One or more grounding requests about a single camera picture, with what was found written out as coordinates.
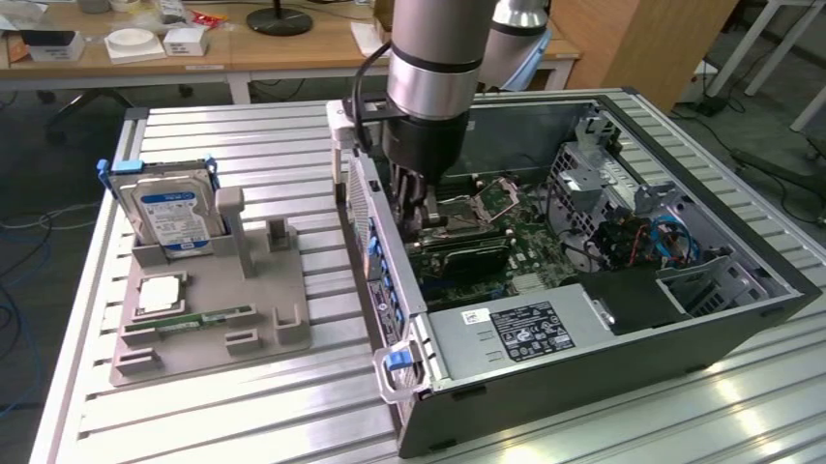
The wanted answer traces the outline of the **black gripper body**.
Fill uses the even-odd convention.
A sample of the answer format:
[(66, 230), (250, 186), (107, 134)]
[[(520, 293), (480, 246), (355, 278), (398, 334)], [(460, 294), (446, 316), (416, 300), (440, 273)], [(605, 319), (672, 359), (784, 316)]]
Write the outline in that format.
[(386, 120), (385, 155), (428, 184), (438, 184), (460, 158), (469, 121), (469, 113), (441, 121), (413, 116)]

